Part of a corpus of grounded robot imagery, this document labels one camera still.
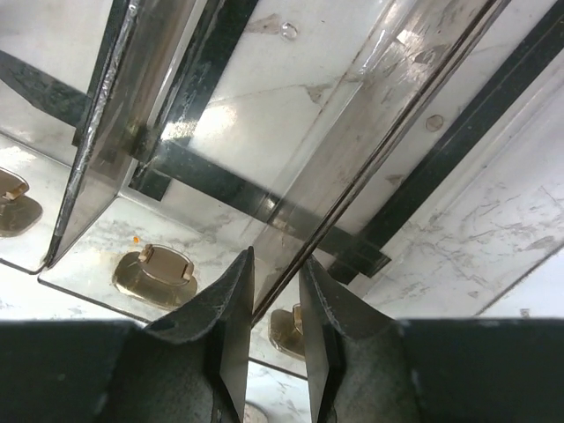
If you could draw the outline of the clear three-slot organizer tray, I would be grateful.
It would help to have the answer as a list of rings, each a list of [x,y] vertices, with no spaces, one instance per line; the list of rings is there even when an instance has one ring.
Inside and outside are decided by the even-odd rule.
[[[482,315],[563,242],[560,1],[4,1],[1,262],[150,322],[256,254],[252,357],[314,255]]]

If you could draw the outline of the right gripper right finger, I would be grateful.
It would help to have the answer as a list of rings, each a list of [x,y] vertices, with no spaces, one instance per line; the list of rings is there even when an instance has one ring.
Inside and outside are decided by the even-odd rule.
[[[395,321],[310,257],[299,272],[301,320],[314,422],[418,422]]]

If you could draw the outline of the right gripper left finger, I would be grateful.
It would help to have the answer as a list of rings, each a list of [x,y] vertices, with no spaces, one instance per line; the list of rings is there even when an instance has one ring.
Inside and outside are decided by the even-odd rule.
[[[128,336],[105,420],[242,421],[254,289],[247,248],[194,299]]]

